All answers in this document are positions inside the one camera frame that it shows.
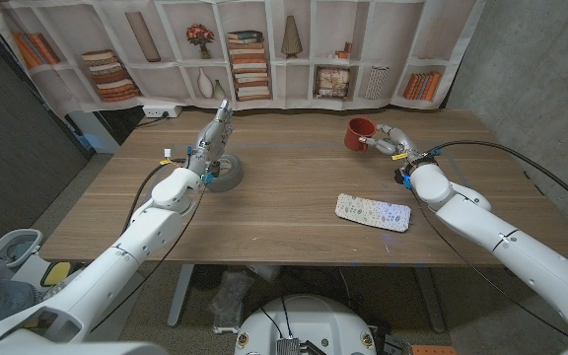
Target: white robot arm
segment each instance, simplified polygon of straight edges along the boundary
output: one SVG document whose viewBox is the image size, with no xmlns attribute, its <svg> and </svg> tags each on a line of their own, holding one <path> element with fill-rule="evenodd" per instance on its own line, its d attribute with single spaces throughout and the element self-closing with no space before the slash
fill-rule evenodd
<svg viewBox="0 0 568 355">
<path fill-rule="evenodd" d="M 444 224 L 492 253 L 568 323 L 568 259 L 492 214 L 478 192 L 450 182 L 435 159 L 420 153 L 400 129 L 383 124 L 377 129 L 389 139 L 359 140 L 388 155 L 406 155 L 396 180 L 402 178 Z"/>
<path fill-rule="evenodd" d="M 0 321 L 0 342 L 82 342 L 100 321 L 113 298 L 152 253 L 174 242 L 182 231 L 182 219 L 193 213 L 190 194 L 204 188 L 211 178 L 210 163 L 224 152 L 231 134 L 231 108 L 223 100 L 214 119 L 199 133 L 186 168 L 177 168 L 158 183 L 152 198 L 130 219 L 130 226 L 115 243 L 52 298 Z M 23 329 L 39 317 L 51 316 L 44 334 Z"/>
</svg>

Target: wooden table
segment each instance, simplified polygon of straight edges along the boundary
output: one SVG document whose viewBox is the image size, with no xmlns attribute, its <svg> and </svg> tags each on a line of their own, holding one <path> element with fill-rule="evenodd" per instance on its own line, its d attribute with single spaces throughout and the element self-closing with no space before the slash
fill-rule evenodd
<svg viewBox="0 0 568 355">
<path fill-rule="evenodd" d="M 400 127 L 422 150 L 458 139 L 496 141 L 469 110 L 388 110 L 366 116 Z M 205 192 L 196 216 L 167 260 L 464 266 L 427 225 L 411 193 L 393 181 L 393 170 L 402 161 L 392 161 L 375 149 L 358 154 L 343 146 L 350 117 L 237 114 L 226 151 L 241 158 L 245 178 L 232 191 Z M 100 255 L 119 237 L 139 184 L 163 159 L 164 148 L 175 146 L 177 156 L 184 155 L 212 118 L 211 113 L 185 111 L 179 119 L 135 130 L 40 255 L 48 260 L 81 261 Z M 481 192 L 495 214 L 568 257 L 568 223 L 507 154 L 478 146 L 453 146 L 444 153 L 438 162 L 452 181 Z M 171 170 L 163 168 L 163 175 Z M 144 192 L 160 178 L 151 178 Z M 342 220 L 334 214 L 339 193 L 408 205 L 411 226 L 405 233 L 396 233 Z M 429 215 L 470 262 L 500 265 L 489 252 Z M 151 260 L 164 253 L 151 255 Z"/>
</svg>

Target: concrete wall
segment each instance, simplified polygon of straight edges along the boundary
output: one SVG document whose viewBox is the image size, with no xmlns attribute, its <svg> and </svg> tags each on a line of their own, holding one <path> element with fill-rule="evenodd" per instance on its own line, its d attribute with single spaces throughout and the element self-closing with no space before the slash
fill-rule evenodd
<svg viewBox="0 0 568 355">
<path fill-rule="evenodd" d="M 472 109 L 568 183 L 568 1 L 488 1 L 447 108 Z M 568 220 L 568 193 L 527 170 Z"/>
</svg>

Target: vase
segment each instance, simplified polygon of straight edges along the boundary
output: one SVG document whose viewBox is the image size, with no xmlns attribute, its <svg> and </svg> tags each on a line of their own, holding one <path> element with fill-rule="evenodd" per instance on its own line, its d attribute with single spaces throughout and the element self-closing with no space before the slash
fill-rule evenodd
<svg viewBox="0 0 568 355">
<path fill-rule="evenodd" d="M 214 96 L 214 86 L 212 81 L 209 79 L 207 74 L 203 71 L 203 68 L 198 68 L 198 91 L 205 99 L 212 99 Z"/>
<path fill-rule="evenodd" d="M 286 18 L 286 28 L 284 29 L 284 39 L 282 40 L 282 53 L 286 54 L 286 58 L 297 58 L 297 54 L 302 50 L 302 43 L 300 42 L 300 35 L 297 33 L 295 18 L 289 16 Z"/>
<path fill-rule="evenodd" d="M 203 43 L 201 44 L 201 59 L 211 59 L 212 55 L 209 53 L 209 49 L 207 49 L 207 46 Z"/>
<path fill-rule="evenodd" d="M 140 48 L 142 48 L 142 52 L 144 52 L 146 60 L 149 62 L 161 61 L 162 57 L 159 55 L 159 51 L 153 41 L 153 37 L 150 35 L 150 31 L 148 31 L 148 27 L 146 26 L 142 13 L 126 13 L 126 20 L 128 20 L 130 28 L 133 30 L 135 38 L 137 39 Z"/>
<path fill-rule="evenodd" d="M 214 99 L 216 100 L 225 99 L 225 90 L 223 89 L 221 82 L 218 80 L 214 82 Z"/>
</svg>

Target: power strip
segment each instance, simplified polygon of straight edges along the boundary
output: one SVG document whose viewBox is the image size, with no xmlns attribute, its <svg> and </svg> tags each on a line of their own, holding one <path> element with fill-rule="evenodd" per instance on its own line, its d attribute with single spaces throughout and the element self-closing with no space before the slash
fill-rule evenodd
<svg viewBox="0 0 568 355">
<path fill-rule="evenodd" d="M 164 112 L 168 113 L 168 118 L 175 118 L 181 113 L 181 106 L 174 105 L 146 105 L 142 109 L 149 118 L 159 118 Z"/>
</svg>

